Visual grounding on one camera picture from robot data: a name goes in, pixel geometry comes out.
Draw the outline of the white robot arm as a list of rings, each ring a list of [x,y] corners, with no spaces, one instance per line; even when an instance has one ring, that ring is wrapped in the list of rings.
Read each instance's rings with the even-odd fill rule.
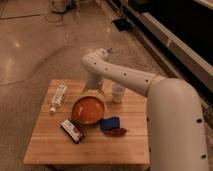
[[[200,97],[184,80],[108,62],[96,49],[82,57],[85,87],[100,90],[105,78],[147,98],[150,171],[210,171]]]

